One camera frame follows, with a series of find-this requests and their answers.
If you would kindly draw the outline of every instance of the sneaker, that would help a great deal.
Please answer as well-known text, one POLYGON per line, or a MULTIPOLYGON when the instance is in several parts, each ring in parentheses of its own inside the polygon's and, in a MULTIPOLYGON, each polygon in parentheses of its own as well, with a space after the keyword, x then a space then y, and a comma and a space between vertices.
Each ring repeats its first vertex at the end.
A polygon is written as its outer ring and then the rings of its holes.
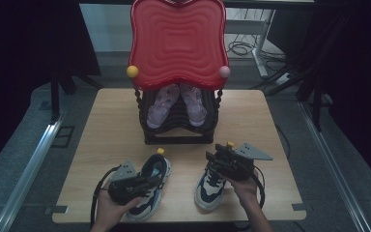
POLYGON ((158 175, 160 183, 156 187, 149 189, 147 195, 143 197, 141 202, 126 213, 129 220, 145 221, 155 214, 159 202, 161 201, 162 188, 170 174, 171 165, 164 156, 155 154, 146 161, 141 169, 140 175, 144 177, 158 175))
POLYGON ((207 109, 201 99, 201 90, 186 84, 180 84, 180 90, 186 104, 189 122, 194 127, 200 127, 204 124, 207 115, 207 109))
POLYGON ((221 203, 224 186, 225 180, 206 167, 195 189, 195 203, 203 210, 215 210, 221 203))
POLYGON ((158 91, 155 104, 150 106, 147 115, 147 125, 151 129, 157 129, 161 126, 170 112, 171 106, 180 96, 180 89, 177 84, 171 84, 158 91))

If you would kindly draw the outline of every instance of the white wall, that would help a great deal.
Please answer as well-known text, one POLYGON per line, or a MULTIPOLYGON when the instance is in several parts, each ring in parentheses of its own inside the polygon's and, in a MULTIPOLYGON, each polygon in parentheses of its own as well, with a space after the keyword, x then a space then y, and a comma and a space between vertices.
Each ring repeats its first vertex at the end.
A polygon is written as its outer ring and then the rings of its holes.
POLYGON ((130 5, 80 4, 96 52, 131 50, 130 8, 130 5))

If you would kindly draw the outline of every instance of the black and white sneaker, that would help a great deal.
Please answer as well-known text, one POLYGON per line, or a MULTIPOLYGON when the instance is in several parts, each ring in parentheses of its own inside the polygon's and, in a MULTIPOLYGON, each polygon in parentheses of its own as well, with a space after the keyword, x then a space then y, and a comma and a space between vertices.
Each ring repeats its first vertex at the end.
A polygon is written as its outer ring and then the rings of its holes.
POLYGON ((224 186, 225 180, 206 167, 195 189, 195 203, 203 210, 215 210, 221 203, 224 186))
POLYGON ((141 176, 151 177, 158 175, 160 183, 149 189, 146 197, 134 208, 130 209, 126 215, 129 220, 145 221, 150 218, 158 209, 161 201, 161 191, 171 174, 170 161, 160 154, 152 155, 141 169, 141 176))

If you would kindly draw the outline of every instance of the pink ball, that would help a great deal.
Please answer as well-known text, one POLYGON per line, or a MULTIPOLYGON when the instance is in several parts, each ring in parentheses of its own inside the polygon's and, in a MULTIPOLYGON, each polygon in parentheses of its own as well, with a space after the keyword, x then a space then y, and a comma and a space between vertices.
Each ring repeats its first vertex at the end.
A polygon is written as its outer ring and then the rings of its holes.
POLYGON ((219 68, 219 75, 221 77, 224 77, 224 78, 228 78, 228 76, 230 76, 230 68, 228 68, 228 66, 223 66, 221 68, 219 68))

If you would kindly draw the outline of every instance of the red plastic lid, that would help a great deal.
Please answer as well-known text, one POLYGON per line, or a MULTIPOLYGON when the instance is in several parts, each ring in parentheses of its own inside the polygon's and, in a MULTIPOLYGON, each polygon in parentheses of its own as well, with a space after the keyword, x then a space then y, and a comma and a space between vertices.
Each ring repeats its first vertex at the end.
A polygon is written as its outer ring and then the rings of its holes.
POLYGON ((133 43, 129 66, 138 69, 134 88, 155 90, 172 83, 217 90, 227 78, 225 8, 220 0, 137 0, 131 7, 133 43))

